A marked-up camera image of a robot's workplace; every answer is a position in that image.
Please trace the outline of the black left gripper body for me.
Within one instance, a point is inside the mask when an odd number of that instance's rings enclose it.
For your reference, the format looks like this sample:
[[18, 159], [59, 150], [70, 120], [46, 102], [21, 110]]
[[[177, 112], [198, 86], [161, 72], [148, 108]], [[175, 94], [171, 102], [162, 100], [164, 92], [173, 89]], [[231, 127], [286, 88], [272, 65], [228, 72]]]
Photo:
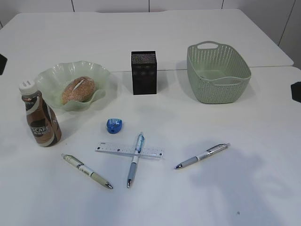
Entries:
[[7, 61], [8, 59], [4, 55], [0, 54], [0, 75], [4, 73]]

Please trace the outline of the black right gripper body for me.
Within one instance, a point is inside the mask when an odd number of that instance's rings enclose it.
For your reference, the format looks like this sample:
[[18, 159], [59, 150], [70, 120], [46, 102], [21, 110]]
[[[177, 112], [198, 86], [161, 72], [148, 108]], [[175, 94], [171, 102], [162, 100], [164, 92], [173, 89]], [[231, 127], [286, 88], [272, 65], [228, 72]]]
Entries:
[[292, 100], [301, 102], [301, 82], [296, 82], [291, 85]]

